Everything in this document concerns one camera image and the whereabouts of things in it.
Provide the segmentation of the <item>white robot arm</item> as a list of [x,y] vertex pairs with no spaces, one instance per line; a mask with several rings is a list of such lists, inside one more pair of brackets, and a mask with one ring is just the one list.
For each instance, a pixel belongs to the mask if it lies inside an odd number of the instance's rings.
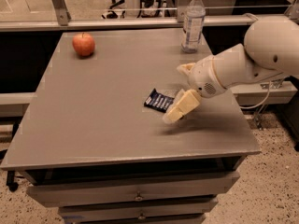
[[164,114],[171,124],[197,106],[203,98],[225,93],[240,84],[299,76],[299,24],[286,17],[257,20],[246,31],[244,42],[196,63],[178,67],[190,88],[181,90]]

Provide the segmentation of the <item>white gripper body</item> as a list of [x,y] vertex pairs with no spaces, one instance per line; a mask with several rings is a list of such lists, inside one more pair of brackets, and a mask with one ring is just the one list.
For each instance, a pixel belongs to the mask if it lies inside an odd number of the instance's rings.
[[226,92],[216,75],[214,56],[210,55],[194,63],[188,74],[188,83],[204,98],[211,98]]

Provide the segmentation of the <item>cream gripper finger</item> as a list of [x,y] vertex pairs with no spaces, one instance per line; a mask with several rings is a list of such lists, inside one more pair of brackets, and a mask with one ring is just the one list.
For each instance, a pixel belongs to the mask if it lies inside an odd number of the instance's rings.
[[201,95],[194,89],[180,90],[163,115],[166,124],[175,123],[201,104]]
[[195,66],[195,63],[185,63],[177,67],[177,70],[186,77],[191,73],[192,68]]

